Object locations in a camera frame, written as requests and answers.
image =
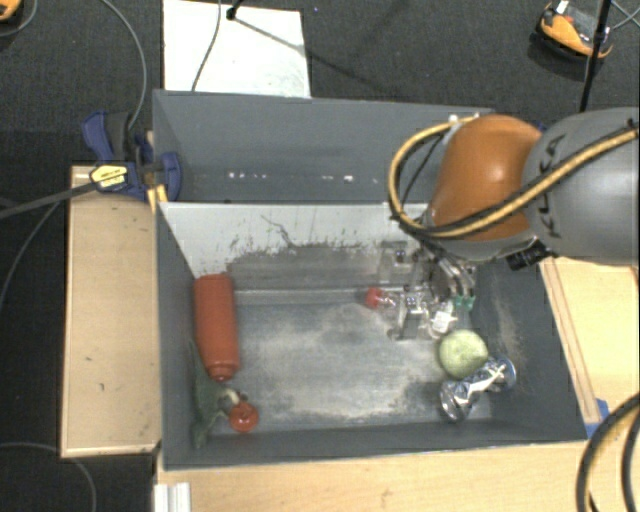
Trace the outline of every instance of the gray carpet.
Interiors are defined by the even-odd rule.
[[[26,11],[33,0],[25,0]],[[139,34],[150,87],[162,83],[160,0],[113,0]],[[634,2],[620,0],[633,10]],[[594,0],[576,3],[594,12]],[[266,0],[303,10],[312,95],[491,107],[550,124],[577,111],[583,67],[529,40],[545,1]],[[623,19],[612,9],[610,21]],[[590,108],[638,105],[640,30],[613,34]],[[121,22],[98,0],[41,1],[33,23],[0,38],[0,198],[22,202],[62,190],[74,162],[90,160],[79,123],[94,110],[131,110],[140,63]],[[138,130],[151,125],[150,103]],[[40,212],[1,221],[0,281]],[[64,313],[65,211],[34,240],[0,314],[0,443],[57,444]],[[52,464],[52,469],[39,469]],[[98,510],[150,507],[150,457],[88,462]],[[30,450],[0,453],[3,512],[27,508],[20,475],[41,489],[29,510],[88,510],[78,474]],[[65,500],[47,490],[69,486]]]

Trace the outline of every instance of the wooden board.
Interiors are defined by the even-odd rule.
[[[88,181],[75,168],[72,185]],[[97,192],[69,207],[63,457],[151,451],[160,439],[153,216]]]
[[[561,288],[552,291],[562,290],[591,386],[610,406],[620,404],[640,386],[636,274],[567,258],[553,265]]]
[[[624,510],[617,482],[620,440],[614,448],[594,474],[593,492],[600,510]],[[158,479],[169,485],[189,482],[193,512],[567,512],[575,510],[574,482],[582,450],[582,443],[565,443],[188,473],[159,471]],[[634,471],[638,470],[636,458]]]

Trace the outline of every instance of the small red object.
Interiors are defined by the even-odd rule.
[[[372,286],[367,290],[367,296],[364,299],[364,303],[371,309],[378,309],[383,293],[384,292],[380,288]]]
[[[240,402],[229,411],[229,425],[236,432],[251,432],[258,425],[260,415],[249,402]]]

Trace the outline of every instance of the yellow cable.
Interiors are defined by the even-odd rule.
[[[402,209],[402,205],[400,204],[400,199],[398,197],[398,189],[396,185],[396,180],[398,178],[398,169],[400,168],[400,162],[406,157],[407,153],[419,142],[422,142],[429,137],[436,135],[438,133],[442,133],[450,130],[453,126],[458,123],[468,123],[476,119],[475,117],[463,117],[458,119],[457,121],[450,121],[448,123],[438,124],[436,126],[432,126],[431,128],[427,128],[422,130],[415,135],[408,138],[404,144],[396,151],[396,154],[391,161],[391,165],[389,167],[389,174],[387,179],[387,189],[389,191],[389,203],[391,205],[391,209],[393,212],[406,224],[416,228],[416,229],[425,229],[422,224],[416,222],[411,217],[409,217],[404,210]]]
[[[460,122],[468,122],[472,119],[473,118],[461,119]],[[395,186],[398,166],[402,161],[402,159],[405,157],[406,153],[411,149],[411,147],[414,144],[416,144],[417,142],[423,140],[428,136],[431,136],[435,133],[439,133],[441,131],[451,128],[453,124],[455,123],[441,124],[414,135],[402,145],[402,147],[396,153],[393,161],[391,162],[391,168],[389,170],[388,185],[389,185],[389,199],[391,202],[392,209],[398,215],[398,217],[400,217],[400,219],[403,222],[405,222],[406,224],[410,225],[415,229],[428,230],[427,227],[425,227],[421,223],[416,222],[411,217],[409,217],[402,210],[402,207],[400,206],[400,202],[398,201],[398,195],[397,195],[397,190]],[[598,155],[601,155],[603,153],[606,153],[607,151],[615,149],[618,146],[621,146],[622,144],[626,144],[627,142],[632,141],[636,137],[638,137],[638,129],[633,128],[609,140],[595,144],[589,147],[588,149],[582,151],[578,155],[574,156],[573,158],[571,158],[568,162],[566,162],[561,167],[559,167],[558,169],[550,173],[546,178],[540,181],[537,185],[530,188],[529,190],[524,192],[522,195],[518,196],[516,199],[504,205],[503,207],[496,210],[495,212],[492,212],[491,214],[481,219],[478,219],[477,221],[467,226],[454,228],[449,231],[439,231],[437,233],[429,233],[429,236],[433,238],[461,237],[466,234],[475,232],[479,229],[486,228],[487,226],[492,225],[496,222],[499,222],[500,220],[508,217],[509,215],[512,215],[515,211],[517,211],[519,208],[524,206],[529,201],[532,201],[536,196],[538,196],[539,194],[542,194],[548,188],[552,187],[555,183],[557,183],[559,180],[567,176],[567,174],[573,171],[576,167],[579,167],[580,165],[584,164],[585,162],[588,162],[589,160],[597,157]]]

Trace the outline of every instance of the orange device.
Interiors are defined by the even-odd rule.
[[[577,9],[568,0],[556,0],[545,7],[536,32],[542,42],[553,50],[570,58],[590,57],[594,48],[594,34],[597,21],[593,16]],[[609,27],[606,27],[598,58],[603,59],[613,46],[609,41]]]
[[[472,215],[520,188],[522,170],[542,133],[514,117],[490,114],[462,126],[449,142],[429,214],[435,226]],[[522,212],[471,241],[499,240],[529,229]]]
[[[196,345],[209,376],[223,382],[240,368],[233,283],[227,274],[209,274],[193,285]]]
[[[22,0],[0,0],[0,21],[7,21],[13,16]]]

